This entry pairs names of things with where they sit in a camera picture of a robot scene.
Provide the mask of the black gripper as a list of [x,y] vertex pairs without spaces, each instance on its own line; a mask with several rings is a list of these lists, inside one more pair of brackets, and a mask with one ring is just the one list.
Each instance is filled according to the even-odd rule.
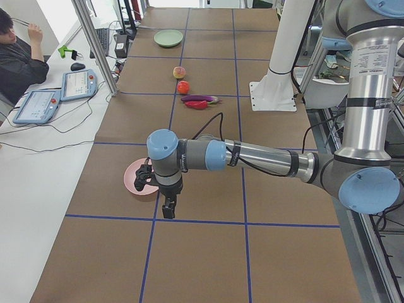
[[183,182],[177,181],[171,185],[159,184],[158,188],[160,193],[165,197],[164,204],[162,205],[163,217],[165,219],[174,219],[177,195],[182,191]]

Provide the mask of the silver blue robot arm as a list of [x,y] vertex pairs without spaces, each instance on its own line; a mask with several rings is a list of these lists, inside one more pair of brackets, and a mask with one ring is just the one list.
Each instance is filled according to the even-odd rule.
[[182,176],[191,169],[250,167],[275,177],[314,184],[357,213],[376,214],[398,198],[401,184],[384,149],[399,41],[402,1],[326,1],[323,46],[351,50],[342,145],[332,155],[296,152],[196,134],[180,140],[168,129],[149,135],[151,183],[165,201],[165,218],[175,216]]

